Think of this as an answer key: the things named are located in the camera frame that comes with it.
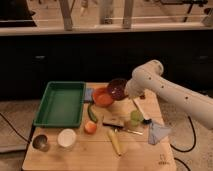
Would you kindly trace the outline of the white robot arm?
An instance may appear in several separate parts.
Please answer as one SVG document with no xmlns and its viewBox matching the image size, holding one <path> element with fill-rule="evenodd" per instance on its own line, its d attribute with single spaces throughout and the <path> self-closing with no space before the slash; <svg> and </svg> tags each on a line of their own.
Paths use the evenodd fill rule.
<svg viewBox="0 0 213 171">
<path fill-rule="evenodd" d="M 172 83 L 162 77 L 164 67 L 158 60 L 151 60 L 136 67 L 127 81 L 125 94 L 136 98 L 151 90 L 165 101 L 172 103 L 193 117 L 209 130 L 213 130 L 213 99 Z"/>
</svg>

